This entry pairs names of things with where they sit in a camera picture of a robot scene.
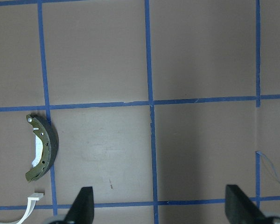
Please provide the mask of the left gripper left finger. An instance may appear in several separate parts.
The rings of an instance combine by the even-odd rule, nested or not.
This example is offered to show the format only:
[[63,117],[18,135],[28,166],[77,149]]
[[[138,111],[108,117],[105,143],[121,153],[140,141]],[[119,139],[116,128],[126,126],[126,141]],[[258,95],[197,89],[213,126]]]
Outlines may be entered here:
[[93,220],[93,187],[82,187],[63,222],[65,224],[92,224]]

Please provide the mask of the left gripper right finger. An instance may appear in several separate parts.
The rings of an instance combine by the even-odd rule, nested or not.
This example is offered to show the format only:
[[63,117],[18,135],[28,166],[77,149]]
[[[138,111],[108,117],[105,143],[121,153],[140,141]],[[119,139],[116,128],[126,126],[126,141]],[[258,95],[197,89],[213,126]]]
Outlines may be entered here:
[[227,184],[225,187],[225,215],[230,224],[271,223],[271,219],[235,184]]

